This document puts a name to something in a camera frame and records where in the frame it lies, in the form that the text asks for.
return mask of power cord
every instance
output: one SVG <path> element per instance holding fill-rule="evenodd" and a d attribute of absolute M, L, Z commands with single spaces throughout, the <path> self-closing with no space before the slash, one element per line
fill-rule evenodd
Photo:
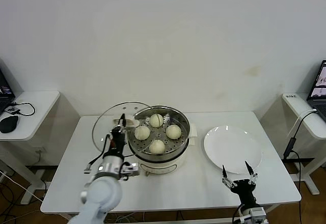
<path fill-rule="evenodd" d="M 116 219 L 116 221 L 114 222 L 114 223 L 119 223 L 122 219 L 127 219 L 128 220 L 128 222 L 130 222 L 130 220 L 128 219 L 128 217 L 131 217 L 131 215 L 133 215 L 133 214 L 135 214 L 136 212 L 133 212 L 133 213 L 131 213 L 131 214 L 129 214 L 129 215 L 126 215 L 126 216 L 119 216 L 117 219 Z"/>
<path fill-rule="evenodd" d="M 232 224 L 235 224 L 235 222 L 234 222 L 235 215 L 236 215 L 236 213 L 239 211 L 239 209 L 240 209 L 241 207 L 242 207 L 242 204 L 240 204 L 240 205 L 236 208 L 236 210 L 234 211 L 233 216 L 232 216 Z"/>
<path fill-rule="evenodd" d="M 300 156 L 297 152 L 295 152 L 294 150 L 291 150 L 292 153 L 295 153 L 298 160 L 300 161 Z M 301 195 L 301 163 L 299 162 L 299 193 Z M 300 218 L 300 224 L 302 224 L 301 221 L 301 200 L 299 201 L 299 218 Z"/>
<path fill-rule="evenodd" d="M 5 221 L 7 220 L 7 218 L 8 218 L 8 216 L 11 216 L 11 217 L 16 217 L 15 215 L 10 215 L 9 214 L 9 212 L 10 212 L 10 210 L 11 210 L 11 208 L 12 208 L 12 204 L 11 204 L 11 202 L 13 202 L 14 201 L 14 192 L 11 190 L 11 188 L 10 187 L 8 187 L 6 184 L 4 184 L 4 183 L 0 183 L 0 185 L 2 185 L 2 186 L 4 186 L 4 187 L 6 187 L 8 190 L 9 190 L 9 192 L 11 193 L 11 199 L 12 199 L 12 201 L 9 201 L 10 202 L 10 204 L 9 204 L 9 206 L 0 214 L 0 216 L 5 216 Z M 0 193 L 2 194 L 2 196 L 6 199 L 6 200 L 8 200 L 7 199 L 7 197 L 5 196 L 5 194 L 3 193 L 3 191 L 2 191 L 2 189 L 0 188 Z"/>
<path fill-rule="evenodd" d="M 307 111 L 302 112 L 296 119 L 295 123 L 293 124 L 292 128 L 289 130 L 289 133 L 287 134 L 287 136 L 290 136 L 291 131 L 294 129 L 295 125 L 297 124 L 298 120 L 301 118 L 301 116 L 303 116 L 305 113 L 307 112 L 313 112 L 313 111 L 317 111 L 315 108 L 314 109 L 310 109 Z"/>
<path fill-rule="evenodd" d="M 103 146 L 103 149 L 102 149 L 102 151 L 101 151 L 101 153 L 100 153 L 100 155 L 99 156 L 97 156 L 95 159 L 93 159 L 92 161 L 90 161 L 89 163 L 88 163 L 88 165 L 87 165 L 87 169 L 90 169 L 91 168 L 91 166 L 104 154 L 104 151 L 105 151 L 105 147 L 106 147 L 106 143 L 107 143 L 107 139 L 110 139 L 111 140 L 111 137 L 110 137 L 110 134 L 107 134 L 106 136 L 105 136 L 105 141 L 104 141 L 104 146 Z"/>
<path fill-rule="evenodd" d="M 29 214 L 32 214 L 32 213 L 34 213 L 34 212 L 38 212 L 38 211 L 40 211 L 40 210 L 33 210 L 33 211 L 28 212 L 28 213 L 26 213 L 26 214 L 24 214 L 24 215 L 21 215 L 21 216 L 18 216 L 18 217 L 12 218 L 12 219 L 7 220 L 7 221 L 4 221 L 4 222 L 2 222 L 1 224 L 4 224 L 4 223 L 7 223 L 7 222 L 10 222 L 10 221 L 12 221 L 12 220 L 15 220 L 15 224 L 16 224 L 16 219 L 21 218 L 21 217 L 26 216 L 26 215 L 29 215 Z"/>
<path fill-rule="evenodd" d="M 28 105 L 30 105 L 33 108 L 33 112 L 31 114 L 28 114 L 28 115 L 22 114 L 20 112 L 21 111 L 20 109 L 15 108 L 18 105 L 24 105 L 24 104 L 28 104 Z M 28 103 L 28 102 L 27 103 L 16 103 L 16 102 L 9 103 L 8 104 L 8 107 L 5 109 L 5 112 L 7 112 L 7 113 L 9 113 L 11 115 L 32 116 L 36 112 L 34 106 L 31 103 Z"/>
<path fill-rule="evenodd" d="M 125 162 L 123 162 L 123 163 L 121 164 L 120 169 L 119 169 L 119 178 L 121 179 L 121 178 L 123 177 L 123 181 L 128 181 L 129 176 L 128 176 L 128 175 L 124 175 L 124 174 L 121 173 L 122 168 L 123 168 L 124 165 L 126 165 L 126 166 L 130 166 L 130 163 L 127 162 L 127 161 L 125 161 Z"/>
<path fill-rule="evenodd" d="M 300 127 L 301 127 L 302 122 L 304 121 L 304 119 L 305 119 L 307 116 L 309 116 L 309 115 L 311 115 L 311 114 L 313 114 L 313 113 L 317 113 L 317 111 L 312 111 L 312 112 L 310 112 L 309 114 L 305 115 L 305 116 L 301 119 L 301 121 L 300 121 L 300 123 L 299 123 L 299 125 L 298 125 L 298 127 L 297 127 L 297 129 L 296 129 L 296 131 L 295 131 L 294 136 L 290 138 L 290 141 L 289 141 L 289 143 L 287 144 L 286 149 L 285 149 L 285 151 L 284 151 L 284 153 L 283 153 L 284 160 L 289 156 L 289 154 L 291 153 L 291 151 L 292 151 L 292 149 L 293 149 L 293 147 L 294 147 L 294 144 L 295 144 L 295 141 L 296 141 L 296 138 L 295 138 L 295 137 L 296 137 L 296 135 L 297 135 L 297 133 L 298 133 Z"/>
<path fill-rule="evenodd" d="M 180 213 L 180 215 L 181 215 L 181 219 L 184 220 L 181 210 L 178 210 L 178 211 L 177 211 L 177 218 L 176 218 L 176 220 L 178 220 L 179 213 Z"/>
<path fill-rule="evenodd" d="M 10 177 L 6 176 L 6 174 L 4 174 L 3 172 L 0 172 L 4 177 L 8 178 L 10 181 L 12 181 L 13 183 L 17 184 L 18 186 L 20 186 L 21 188 L 23 188 L 26 192 L 30 193 L 32 196 L 34 196 L 36 199 L 38 199 L 39 201 L 43 202 L 43 200 L 41 200 L 40 198 L 38 198 L 36 195 L 34 195 L 33 193 L 31 193 L 30 191 L 28 191 L 26 188 L 24 188 L 23 186 L 21 186 L 19 183 L 15 182 L 14 180 L 12 180 Z"/>

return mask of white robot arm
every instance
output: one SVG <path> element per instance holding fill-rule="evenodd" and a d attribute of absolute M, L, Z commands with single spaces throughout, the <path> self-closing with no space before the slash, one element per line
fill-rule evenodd
<path fill-rule="evenodd" d="M 119 180 L 126 181 L 129 176 L 139 175 L 138 164 L 124 162 L 122 152 L 126 143 L 125 127 L 126 120 L 123 114 L 118 125 L 111 131 L 112 140 L 106 153 L 104 153 L 105 144 L 110 136 L 107 135 L 105 138 L 104 148 L 100 155 L 103 155 L 103 161 L 98 167 L 97 173 L 85 185 L 85 189 L 81 193 L 81 201 L 84 205 L 80 208 L 79 214 L 68 222 L 69 224 L 102 224 L 106 214 L 114 209 L 122 198 Z M 84 170 L 85 174 L 91 172 L 91 165 L 99 157 L 88 164 Z"/>

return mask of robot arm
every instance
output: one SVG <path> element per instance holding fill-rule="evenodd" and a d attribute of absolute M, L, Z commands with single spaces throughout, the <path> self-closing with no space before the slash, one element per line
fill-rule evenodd
<path fill-rule="evenodd" d="M 254 173 L 253 169 L 247 162 L 246 166 L 250 174 L 250 179 L 242 179 L 236 181 L 231 181 L 228 179 L 228 175 L 223 166 L 222 182 L 231 190 L 231 192 L 239 195 L 241 202 L 240 211 L 243 216 L 241 216 L 240 219 L 235 223 L 268 224 L 264 208 L 256 203 L 256 198 L 253 196 L 253 191 L 256 188 L 256 180 L 258 174 Z"/>
<path fill-rule="evenodd" d="M 122 155 L 125 145 L 125 116 L 122 115 L 119 123 L 112 131 L 112 140 L 107 152 L 103 151 L 103 161 L 98 167 L 97 173 L 91 177 L 81 193 L 81 206 L 79 215 L 69 221 L 69 224 L 99 224 L 103 223 L 106 214 L 114 209 L 122 198 L 120 179 L 128 180 L 129 176 L 139 175 L 138 164 L 124 162 Z M 92 160 L 86 170 L 90 173 Z"/>

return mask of steamed bun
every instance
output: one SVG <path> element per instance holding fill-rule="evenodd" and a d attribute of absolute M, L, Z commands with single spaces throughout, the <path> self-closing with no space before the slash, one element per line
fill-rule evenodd
<path fill-rule="evenodd" d="M 181 137 L 181 129 L 177 125 L 171 125 L 167 128 L 167 136 L 171 139 L 178 139 Z"/>
<path fill-rule="evenodd" d="M 161 125 L 163 125 L 163 117 L 160 114 L 153 114 L 149 118 L 149 124 L 152 127 L 160 127 Z"/>
<path fill-rule="evenodd" d="M 152 154 L 163 154 L 165 151 L 165 144 L 161 140 L 154 140 L 149 146 L 149 152 Z"/>
<path fill-rule="evenodd" d="M 134 131 L 134 136 L 138 140 L 146 140 L 149 137 L 149 129 L 147 126 L 139 126 Z"/>

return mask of wooden floor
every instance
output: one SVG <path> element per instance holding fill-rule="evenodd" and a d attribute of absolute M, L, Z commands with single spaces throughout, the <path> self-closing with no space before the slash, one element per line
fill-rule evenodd
<path fill-rule="evenodd" d="M 288 164 L 287 169 L 290 173 L 296 173 L 296 169 L 293 165 Z M 51 180 L 55 171 L 48 170 L 44 174 L 44 180 Z M 324 224 L 326 223 L 326 170 L 323 168 L 317 169 L 312 175 L 312 179 L 316 183 L 320 195 L 311 195 L 305 183 L 301 184 L 301 192 L 303 196 L 302 200 L 302 222 L 303 224 L 313 223 L 313 224 Z M 28 183 L 25 179 L 23 179 L 18 174 L 15 174 L 12 177 L 15 181 L 19 182 L 24 187 L 28 187 Z M 14 192 L 14 200 L 21 195 L 22 189 L 10 182 L 9 180 L 3 181 L 6 185 L 8 185 Z M 11 194 L 8 189 L 6 189 L 3 185 L 0 185 L 0 189 L 4 193 L 4 195 L 11 200 Z M 38 197 L 43 197 L 44 191 L 38 191 L 36 194 Z M 7 207 L 9 203 L 5 200 L 5 198 L 0 194 L 0 213 L 2 213 Z M 21 216 L 31 211 L 35 211 L 26 216 L 20 217 L 16 220 L 17 224 L 23 223 L 33 223 L 33 224 L 64 224 L 67 223 L 67 220 L 57 215 L 46 215 L 40 212 L 41 203 L 36 201 L 27 206 L 14 206 L 10 215 Z M 219 217 L 230 217 L 232 216 L 234 209 L 209 209 L 209 210 L 193 210 L 193 211 L 182 211 L 182 216 L 184 219 L 208 219 L 208 218 L 219 218 Z M 132 215 L 133 219 L 130 221 L 143 221 L 143 212 L 135 213 Z M 5 221 L 5 216 L 0 216 L 0 224 Z M 116 220 L 116 214 L 109 214 L 106 218 L 106 222 L 114 223 Z M 165 211 L 165 212 L 146 212 L 145 213 L 145 221 L 172 221 L 176 220 L 177 211 Z M 178 220 L 182 220 L 181 215 L 178 215 Z M 286 223 L 286 224 L 299 224 L 298 217 L 298 204 L 288 204 L 282 205 L 271 211 L 268 214 L 269 223 L 277 224 L 277 223 Z M 14 220 L 6 222 L 8 224 L 13 224 Z"/>

